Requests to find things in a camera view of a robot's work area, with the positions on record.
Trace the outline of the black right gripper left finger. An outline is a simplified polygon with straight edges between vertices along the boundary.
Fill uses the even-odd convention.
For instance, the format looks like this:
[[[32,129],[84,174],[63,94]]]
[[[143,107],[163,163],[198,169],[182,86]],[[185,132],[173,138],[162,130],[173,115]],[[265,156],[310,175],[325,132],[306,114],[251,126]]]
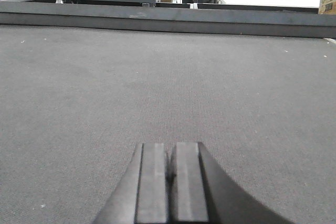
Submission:
[[[168,223],[167,155],[162,143],[143,143],[93,223]]]

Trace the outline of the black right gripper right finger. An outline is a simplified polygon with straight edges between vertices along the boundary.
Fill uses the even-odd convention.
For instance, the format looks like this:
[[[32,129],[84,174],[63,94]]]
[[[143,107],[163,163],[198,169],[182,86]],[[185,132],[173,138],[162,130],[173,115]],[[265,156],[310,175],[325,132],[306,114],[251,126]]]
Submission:
[[[170,170],[173,223],[290,223],[230,178],[203,143],[177,143]]]

